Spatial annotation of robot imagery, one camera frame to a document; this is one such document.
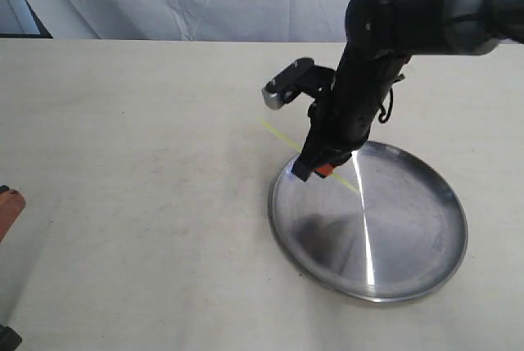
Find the yellow string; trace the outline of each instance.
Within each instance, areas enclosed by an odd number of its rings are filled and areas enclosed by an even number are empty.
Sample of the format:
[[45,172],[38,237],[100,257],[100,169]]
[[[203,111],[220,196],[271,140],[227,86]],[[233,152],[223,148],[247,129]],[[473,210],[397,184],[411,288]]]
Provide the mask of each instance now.
[[[268,124],[265,120],[261,119],[260,122],[277,138],[280,138],[282,141],[284,141],[287,145],[289,145],[291,148],[293,148],[295,151],[299,152],[302,151],[302,148],[300,145],[298,145],[296,142],[291,140],[288,136],[286,136],[284,133],[279,132],[276,128]],[[350,189],[355,194],[359,194],[359,189],[357,189],[355,186],[353,186],[351,183],[349,183],[345,178],[340,176],[338,173],[333,172],[332,176],[340,182],[342,185]]]

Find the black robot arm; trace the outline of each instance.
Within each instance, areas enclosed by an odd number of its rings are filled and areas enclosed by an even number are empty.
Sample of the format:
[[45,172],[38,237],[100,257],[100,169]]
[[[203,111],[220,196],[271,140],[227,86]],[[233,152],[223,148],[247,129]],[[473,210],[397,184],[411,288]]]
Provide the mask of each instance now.
[[350,0],[346,35],[337,70],[302,58],[263,90],[273,109],[301,92],[314,99],[292,169],[303,181],[344,164],[368,140],[377,114],[382,123],[389,119],[391,87],[411,56],[484,55],[505,38],[524,43],[524,0]]

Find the orange object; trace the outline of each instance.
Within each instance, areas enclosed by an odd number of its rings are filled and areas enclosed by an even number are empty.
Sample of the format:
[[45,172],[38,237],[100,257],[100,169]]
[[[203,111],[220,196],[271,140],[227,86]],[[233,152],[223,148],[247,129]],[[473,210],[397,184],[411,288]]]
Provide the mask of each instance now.
[[318,167],[315,170],[315,172],[321,174],[324,177],[328,177],[329,175],[331,175],[333,173],[334,169],[335,169],[335,167],[333,167],[332,165],[325,164],[322,167]]
[[16,190],[0,187],[0,241],[25,208],[24,197]]

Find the round metal tray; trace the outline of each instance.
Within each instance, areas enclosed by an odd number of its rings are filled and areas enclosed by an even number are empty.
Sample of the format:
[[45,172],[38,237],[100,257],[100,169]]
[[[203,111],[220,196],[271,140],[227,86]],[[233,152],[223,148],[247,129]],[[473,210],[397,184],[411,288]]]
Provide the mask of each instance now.
[[281,247],[325,286],[374,302],[427,295],[449,280],[466,252],[457,196],[430,166],[399,148],[368,142],[336,175],[291,173],[269,193]]

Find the table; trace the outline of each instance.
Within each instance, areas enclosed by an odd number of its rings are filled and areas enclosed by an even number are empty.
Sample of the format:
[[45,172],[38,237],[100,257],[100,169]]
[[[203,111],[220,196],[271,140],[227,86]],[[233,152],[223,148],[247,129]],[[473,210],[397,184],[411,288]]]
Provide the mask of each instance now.
[[460,197],[455,277],[410,303],[325,290],[287,262],[267,194],[309,100],[260,89],[341,44],[0,41],[0,174],[28,206],[0,245],[0,321],[38,350],[510,350],[524,344],[524,47],[420,56],[372,139]]

